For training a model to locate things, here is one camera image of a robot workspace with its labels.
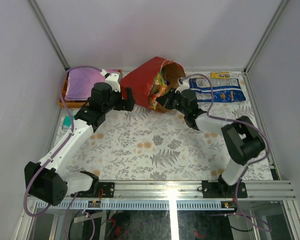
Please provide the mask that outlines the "orange snack packet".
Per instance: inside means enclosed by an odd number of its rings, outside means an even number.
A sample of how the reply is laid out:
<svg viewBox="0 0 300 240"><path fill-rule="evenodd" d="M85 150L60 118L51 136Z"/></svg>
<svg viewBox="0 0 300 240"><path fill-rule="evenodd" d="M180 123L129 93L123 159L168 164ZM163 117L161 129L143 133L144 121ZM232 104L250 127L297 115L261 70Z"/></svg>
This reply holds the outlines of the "orange snack packet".
<svg viewBox="0 0 300 240"><path fill-rule="evenodd" d="M148 104L153 110L157 112L162 112L162 110L160 109L161 107L157 102L157 98L165 95L168 92L167 88L168 88L167 85L159 85L159 84L153 85L148 96Z"/></svg>

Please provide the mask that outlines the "red brown paper bag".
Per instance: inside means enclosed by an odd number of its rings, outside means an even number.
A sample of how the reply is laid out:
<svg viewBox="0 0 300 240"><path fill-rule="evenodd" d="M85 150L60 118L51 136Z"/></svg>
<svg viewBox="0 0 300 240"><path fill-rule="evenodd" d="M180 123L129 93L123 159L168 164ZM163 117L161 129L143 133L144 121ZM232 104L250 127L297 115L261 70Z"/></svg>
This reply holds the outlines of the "red brown paper bag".
<svg viewBox="0 0 300 240"><path fill-rule="evenodd" d="M122 97L126 99L126 88L130 87L132 89L135 104L153 110L149 106L148 99L153 87L155 76L161 70L165 71L167 79L170 81L170 85L167 88L168 91L171 89L177 89L179 87L178 79L186 76L184 68L180 64L172 60L156 56L122 78L120 81ZM162 112L159 113L169 112L168 109L162 107L160 104L159 106L162 110Z"/></svg>

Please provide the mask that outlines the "yellow M&M candy packet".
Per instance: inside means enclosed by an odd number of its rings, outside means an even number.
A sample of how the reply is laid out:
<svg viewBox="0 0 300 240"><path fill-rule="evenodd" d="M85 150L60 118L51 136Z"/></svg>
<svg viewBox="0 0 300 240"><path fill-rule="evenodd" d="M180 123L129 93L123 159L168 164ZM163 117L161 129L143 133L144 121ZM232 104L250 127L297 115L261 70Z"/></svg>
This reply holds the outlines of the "yellow M&M candy packet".
<svg viewBox="0 0 300 240"><path fill-rule="evenodd" d="M212 79L230 79L230 73L227 71L223 72L211 72L211 78Z"/></svg>

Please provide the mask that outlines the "blue Doritos chip bag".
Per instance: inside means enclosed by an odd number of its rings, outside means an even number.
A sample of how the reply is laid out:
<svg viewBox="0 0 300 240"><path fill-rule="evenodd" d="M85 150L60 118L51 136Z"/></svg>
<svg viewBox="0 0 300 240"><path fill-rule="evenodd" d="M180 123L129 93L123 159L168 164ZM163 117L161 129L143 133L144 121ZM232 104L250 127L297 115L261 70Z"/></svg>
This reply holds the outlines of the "blue Doritos chip bag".
<svg viewBox="0 0 300 240"><path fill-rule="evenodd" d="M205 78L190 78L190 89L195 92L198 102L233 103L244 102L246 97L237 78L210 78L211 85Z"/></svg>

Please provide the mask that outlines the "teal red snack packet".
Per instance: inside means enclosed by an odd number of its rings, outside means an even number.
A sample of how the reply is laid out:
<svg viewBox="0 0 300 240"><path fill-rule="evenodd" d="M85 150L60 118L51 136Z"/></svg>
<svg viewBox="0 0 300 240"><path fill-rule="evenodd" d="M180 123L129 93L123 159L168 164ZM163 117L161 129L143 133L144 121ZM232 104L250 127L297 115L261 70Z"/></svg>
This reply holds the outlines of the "teal red snack packet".
<svg viewBox="0 0 300 240"><path fill-rule="evenodd" d="M62 130L68 130L72 127L72 122L74 120L74 116L65 116L63 121L62 121L62 125L61 125L61 129Z"/></svg>

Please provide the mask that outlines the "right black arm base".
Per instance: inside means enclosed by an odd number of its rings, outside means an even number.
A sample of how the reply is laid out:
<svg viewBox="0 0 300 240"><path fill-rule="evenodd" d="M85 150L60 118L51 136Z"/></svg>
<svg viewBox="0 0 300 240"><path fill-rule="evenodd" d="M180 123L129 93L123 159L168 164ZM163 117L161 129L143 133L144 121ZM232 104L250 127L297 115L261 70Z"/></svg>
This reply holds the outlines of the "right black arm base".
<svg viewBox="0 0 300 240"><path fill-rule="evenodd" d="M239 198L248 197L246 184L242 181L234 185L227 185L220 175L217 181L202 180L201 187L197 191L206 199Z"/></svg>

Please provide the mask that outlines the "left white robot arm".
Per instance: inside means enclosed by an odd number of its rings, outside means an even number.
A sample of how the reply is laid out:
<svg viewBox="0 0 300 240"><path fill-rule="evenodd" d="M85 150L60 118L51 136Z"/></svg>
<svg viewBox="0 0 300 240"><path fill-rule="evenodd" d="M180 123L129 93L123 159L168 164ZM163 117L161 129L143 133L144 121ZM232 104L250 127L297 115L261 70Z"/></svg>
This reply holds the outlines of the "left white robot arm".
<svg viewBox="0 0 300 240"><path fill-rule="evenodd" d="M87 170L66 174L65 169L81 145L105 122L112 110L132 111L136 103L130 87L123 98L118 83L106 81L94 85L91 96L78 112L71 116L71 126L62 139L40 159L24 168L26 192L51 206L72 197L99 197L99 177Z"/></svg>

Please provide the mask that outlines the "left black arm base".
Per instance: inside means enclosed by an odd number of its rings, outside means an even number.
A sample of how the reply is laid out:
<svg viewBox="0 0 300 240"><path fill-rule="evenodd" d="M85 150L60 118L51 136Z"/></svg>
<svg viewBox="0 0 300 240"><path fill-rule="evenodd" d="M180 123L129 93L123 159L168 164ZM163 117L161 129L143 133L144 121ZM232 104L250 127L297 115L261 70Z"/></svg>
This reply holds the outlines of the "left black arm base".
<svg viewBox="0 0 300 240"><path fill-rule="evenodd" d="M88 171L80 171L71 175L67 185L67 194L79 198L113 198L114 182L100 182L99 177Z"/></svg>

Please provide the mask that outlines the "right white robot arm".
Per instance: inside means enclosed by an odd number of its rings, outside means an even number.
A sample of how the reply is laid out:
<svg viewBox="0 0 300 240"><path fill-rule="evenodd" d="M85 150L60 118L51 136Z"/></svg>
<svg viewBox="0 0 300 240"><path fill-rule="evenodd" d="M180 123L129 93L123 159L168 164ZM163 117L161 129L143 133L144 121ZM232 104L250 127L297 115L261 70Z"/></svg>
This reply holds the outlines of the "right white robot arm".
<svg viewBox="0 0 300 240"><path fill-rule="evenodd" d="M235 184L242 177L250 160L258 157L266 149L262 134L249 117L242 116L239 119L214 117L199 107L196 94L190 89L178 91L173 88L156 101L166 109L182 113L189 128L223 136L230 161L219 177L217 189L219 194L226 198L234 194Z"/></svg>

